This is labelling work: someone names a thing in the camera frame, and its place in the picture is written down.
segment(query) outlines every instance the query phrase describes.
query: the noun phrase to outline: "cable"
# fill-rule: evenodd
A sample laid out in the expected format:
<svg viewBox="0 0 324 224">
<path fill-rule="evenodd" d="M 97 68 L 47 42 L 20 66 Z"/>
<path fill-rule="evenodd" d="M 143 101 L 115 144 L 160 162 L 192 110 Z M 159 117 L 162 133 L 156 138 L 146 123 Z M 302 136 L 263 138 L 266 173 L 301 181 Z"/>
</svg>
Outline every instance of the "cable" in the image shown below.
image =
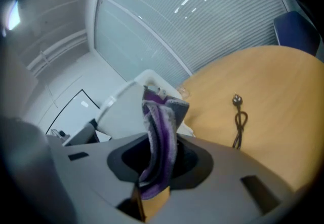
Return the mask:
<svg viewBox="0 0 324 224">
<path fill-rule="evenodd" d="M 243 103 L 242 97 L 235 94 L 232 101 L 238 111 L 235 115 L 235 124 L 236 124 L 236 128 L 237 128 L 237 135 L 236 135 L 236 138 L 234 140 L 232 147 L 239 150 L 241 148 L 241 144 L 242 144 L 242 133 L 244 131 L 244 126 L 248 121 L 248 114 L 245 111 L 241 111 L 241 105 Z M 242 124 L 241 115 L 245 116 L 243 124 Z"/>
</svg>

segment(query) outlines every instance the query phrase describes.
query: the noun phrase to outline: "purple cloth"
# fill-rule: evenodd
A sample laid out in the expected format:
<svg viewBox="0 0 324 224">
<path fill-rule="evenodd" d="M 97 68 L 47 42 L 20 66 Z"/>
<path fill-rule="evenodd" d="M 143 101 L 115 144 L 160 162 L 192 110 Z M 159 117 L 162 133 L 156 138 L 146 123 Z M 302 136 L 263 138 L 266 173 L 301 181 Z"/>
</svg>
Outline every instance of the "purple cloth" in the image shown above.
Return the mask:
<svg viewBox="0 0 324 224">
<path fill-rule="evenodd" d="M 176 132 L 189 109 L 189 103 L 169 96 L 161 99 L 146 89 L 142 109 L 151 159 L 139 177 L 139 186 L 141 198 L 147 200 L 169 186 L 177 157 Z"/>
</svg>

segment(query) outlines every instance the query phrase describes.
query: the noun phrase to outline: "towel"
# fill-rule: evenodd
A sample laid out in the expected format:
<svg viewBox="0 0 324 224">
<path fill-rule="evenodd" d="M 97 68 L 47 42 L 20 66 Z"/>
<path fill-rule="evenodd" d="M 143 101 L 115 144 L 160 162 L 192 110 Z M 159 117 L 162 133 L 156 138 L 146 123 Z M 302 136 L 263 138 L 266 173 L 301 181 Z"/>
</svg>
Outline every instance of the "towel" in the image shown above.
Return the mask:
<svg viewBox="0 0 324 224">
<path fill-rule="evenodd" d="M 177 129 L 189 103 L 145 88 L 142 99 L 144 126 L 150 143 L 150 162 L 139 177 L 141 198 L 148 200 L 169 186 L 177 157 Z"/>
</svg>

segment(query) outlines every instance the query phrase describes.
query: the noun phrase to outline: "wooden table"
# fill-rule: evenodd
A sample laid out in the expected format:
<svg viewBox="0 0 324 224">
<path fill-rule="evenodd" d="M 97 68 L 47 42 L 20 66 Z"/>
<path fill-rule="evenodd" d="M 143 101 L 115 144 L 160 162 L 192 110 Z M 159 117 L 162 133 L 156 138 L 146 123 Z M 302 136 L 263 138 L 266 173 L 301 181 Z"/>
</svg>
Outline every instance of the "wooden table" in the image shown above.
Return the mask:
<svg viewBox="0 0 324 224">
<path fill-rule="evenodd" d="M 322 161 L 324 64 L 297 49 L 264 46 L 234 52 L 183 85 L 185 123 L 197 138 L 232 146 L 235 93 L 248 113 L 241 150 L 293 189 L 311 181 Z"/>
</svg>

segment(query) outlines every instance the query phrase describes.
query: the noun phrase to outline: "power cord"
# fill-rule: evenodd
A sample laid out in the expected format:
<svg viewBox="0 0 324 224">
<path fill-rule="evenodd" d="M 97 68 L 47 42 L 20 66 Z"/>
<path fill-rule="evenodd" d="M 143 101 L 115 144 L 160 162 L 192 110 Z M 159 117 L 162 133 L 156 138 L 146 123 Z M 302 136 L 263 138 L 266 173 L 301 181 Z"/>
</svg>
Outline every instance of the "power cord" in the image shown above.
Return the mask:
<svg viewBox="0 0 324 224">
<path fill-rule="evenodd" d="M 241 111 L 241 105 L 243 103 L 242 97 L 235 94 L 232 101 L 238 111 L 235 115 L 235 124 L 236 124 L 236 128 L 237 128 L 237 135 L 236 135 L 236 138 L 234 140 L 232 147 L 239 150 L 241 148 L 241 144 L 242 144 L 242 133 L 244 131 L 244 126 L 248 121 L 248 114 L 245 111 Z M 242 124 L 241 115 L 245 116 L 243 124 Z"/>
</svg>

